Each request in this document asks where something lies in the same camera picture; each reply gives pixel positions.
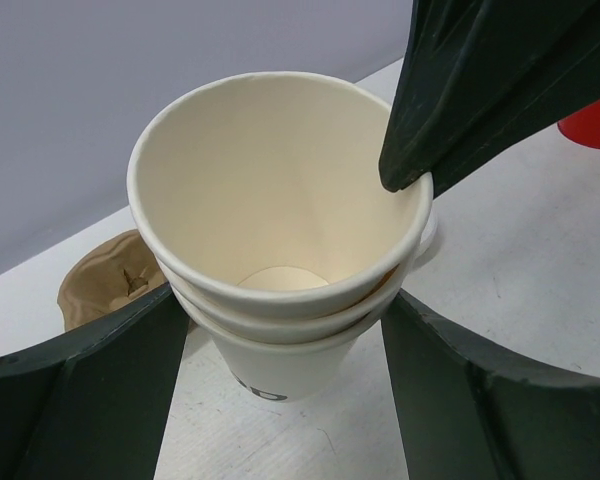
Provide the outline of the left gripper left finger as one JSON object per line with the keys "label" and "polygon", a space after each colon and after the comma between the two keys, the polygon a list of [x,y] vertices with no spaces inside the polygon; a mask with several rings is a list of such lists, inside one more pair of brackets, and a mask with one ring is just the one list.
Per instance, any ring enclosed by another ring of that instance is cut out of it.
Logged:
{"label": "left gripper left finger", "polygon": [[0,479],[151,479],[189,318],[163,285],[0,357]]}

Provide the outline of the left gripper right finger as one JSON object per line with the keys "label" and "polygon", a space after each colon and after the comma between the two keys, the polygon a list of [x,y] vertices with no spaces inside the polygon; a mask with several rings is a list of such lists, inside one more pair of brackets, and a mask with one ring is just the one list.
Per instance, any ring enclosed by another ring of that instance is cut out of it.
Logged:
{"label": "left gripper right finger", "polygon": [[600,378],[515,353],[405,291],[381,320],[412,479],[600,479]]}

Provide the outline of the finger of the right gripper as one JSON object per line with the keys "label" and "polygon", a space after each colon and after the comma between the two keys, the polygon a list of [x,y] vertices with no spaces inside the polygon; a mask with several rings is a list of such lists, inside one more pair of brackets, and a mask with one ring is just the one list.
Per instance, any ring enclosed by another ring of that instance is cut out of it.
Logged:
{"label": "finger of the right gripper", "polygon": [[403,190],[600,99],[600,0],[417,1],[379,160]]}
{"label": "finger of the right gripper", "polygon": [[442,162],[437,167],[432,169],[432,174],[435,183],[435,196],[439,196],[442,193],[446,192],[454,185],[456,185],[457,183],[465,179],[467,176],[474,173],[484,164],[494,159],[498,154],[504,152],[505,150],[506,148],[501,148],[498,152],[496,152],[492,148],[492,145],[483,143],[481,145],[481,148],[472,156],[470,156],[469,154],[463,154],[459,160],[452,160],[451,162]]}

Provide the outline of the white paper cup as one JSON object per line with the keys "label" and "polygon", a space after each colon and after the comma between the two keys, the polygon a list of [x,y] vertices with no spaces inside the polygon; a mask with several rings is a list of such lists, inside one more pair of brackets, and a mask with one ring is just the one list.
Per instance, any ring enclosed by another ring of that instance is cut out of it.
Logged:
{"label": "white paper cup", "polygon": [[185,297],[262,318],[344,310],[410,262],[433,201],[385,190],[389,105],[307,72],[221,79],[145,127],[126,177],[135,224]]}

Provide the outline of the clear plastic lid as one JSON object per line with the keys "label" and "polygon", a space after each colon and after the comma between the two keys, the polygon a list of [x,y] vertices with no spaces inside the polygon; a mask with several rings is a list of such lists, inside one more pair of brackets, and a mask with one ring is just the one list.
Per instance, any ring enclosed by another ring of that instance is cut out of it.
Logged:
{"label": "clear plastic lid", "polygon": [[421,268],[435,256],[436,247],[434,246],[434,242],[437,236],[438,225],[438,215],[435,211],[432,211],[416,251],[415,260],[413,262],[414,270]]}

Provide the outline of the white paper cups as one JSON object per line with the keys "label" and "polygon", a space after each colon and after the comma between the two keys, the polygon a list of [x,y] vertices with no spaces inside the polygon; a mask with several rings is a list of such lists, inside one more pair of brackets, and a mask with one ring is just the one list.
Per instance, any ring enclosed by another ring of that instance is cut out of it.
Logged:
{"label": "white paper cups", "polygon": [[206,331],[236,381],[267,401],[292,402],[323,388],[335,375],[358,338],[374,326],[396,297],[408,271],[403,263],[387,274],[371,295],[330,315],[293,322],[274,320],[264,328],[257,320],[222,309],[196,294],[186,282],[163,269],[176,299]]}

